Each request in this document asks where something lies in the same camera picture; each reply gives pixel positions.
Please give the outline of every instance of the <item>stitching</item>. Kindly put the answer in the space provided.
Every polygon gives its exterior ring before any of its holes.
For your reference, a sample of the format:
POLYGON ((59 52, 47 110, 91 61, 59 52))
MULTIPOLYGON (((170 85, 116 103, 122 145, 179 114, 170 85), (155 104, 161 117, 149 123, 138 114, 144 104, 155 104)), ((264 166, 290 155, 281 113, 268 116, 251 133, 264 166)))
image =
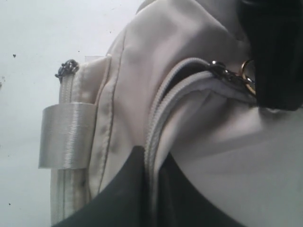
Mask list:
POLYGON ((124 33, 124 39, 123 39, 123 46, 122 46, 122 51, 121 51, 121 56, 120 56, 120 61, 119 61, 119 66, 118 66, 118 73, 116 75, 116 78, 115 78, 115 82, 113 84, 113 87, 111 89, 111 92, 110 92, 110 97, 109 97, 109 122, 108 122, 108 125, 107 125, 107 131, 105 133, 105 136, 104 136, 104 140, 107 140, 105 141, 105 148, 102 149, 102 158, 101 158, 101 179, 100 179, 100 184, 99 184, 99 189, 98 191, 100 192, 100 189, 101 189, 101 185, 102 185, 102 181, 103 181, 103 177, 104 177, 104 172, 105 172, 105 168, 106 168, 106 164, 107 164, 107 156, 108 156, 108 153, 109 153, 109 144, 110 144, 110 139, 111 139, 111 131, 112 131, 112 127, 113 127, 113 119, 114 119, 114 94, 115 94, 115 90, 116 90, 116 85, 117 85, 117 82, 118 82, 118 78, 119 78, 119 75, 120 75, 120 69, 121 69, 121 62, 122 62, 122 56, 123 56, 123 53, 124 53, 124 49, 125 49, 125 40, 126 40, 126 32, 127 32, 127 28, 125 29, 125 33, 124 33))

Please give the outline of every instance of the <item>white bag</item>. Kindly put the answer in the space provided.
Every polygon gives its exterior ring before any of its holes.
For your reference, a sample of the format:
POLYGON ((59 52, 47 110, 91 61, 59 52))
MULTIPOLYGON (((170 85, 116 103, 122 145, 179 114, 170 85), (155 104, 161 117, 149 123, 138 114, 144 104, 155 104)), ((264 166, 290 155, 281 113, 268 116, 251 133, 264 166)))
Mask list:
POLYGON ((101 193, 139 145, 152 219, 170 153, 201 195, 244 226, 303 226, 302 110, 259 109, 243 87, 208 71, 219 61, 237 72, 250 59, 235 2, 147 0, 106 57, 64 66, 74 71, 44 111, 41 138, 52 224, 101 193))

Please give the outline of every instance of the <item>white wall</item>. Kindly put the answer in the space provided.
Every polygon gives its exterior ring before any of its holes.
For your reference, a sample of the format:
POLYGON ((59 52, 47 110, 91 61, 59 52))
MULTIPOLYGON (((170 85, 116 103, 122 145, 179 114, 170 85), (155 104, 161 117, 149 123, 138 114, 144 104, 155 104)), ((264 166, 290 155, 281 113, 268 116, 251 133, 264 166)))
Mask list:
POLYGON ((68 59, 104 55, 141 1, 0 1, 0 227, 50 226, 50 171, 37 166, 54 74, 68 59))

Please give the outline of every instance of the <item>bag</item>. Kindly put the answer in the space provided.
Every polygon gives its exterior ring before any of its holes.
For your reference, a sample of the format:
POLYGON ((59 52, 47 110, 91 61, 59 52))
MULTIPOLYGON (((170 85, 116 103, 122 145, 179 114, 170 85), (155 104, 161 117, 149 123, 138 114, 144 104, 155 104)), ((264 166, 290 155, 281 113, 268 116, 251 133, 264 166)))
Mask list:
POLYGON ((234 73, 235 4, 147 0, 106 57, 62 65, 39 162, 52 225, 303 226, 303 113, 258 108, 234 73))

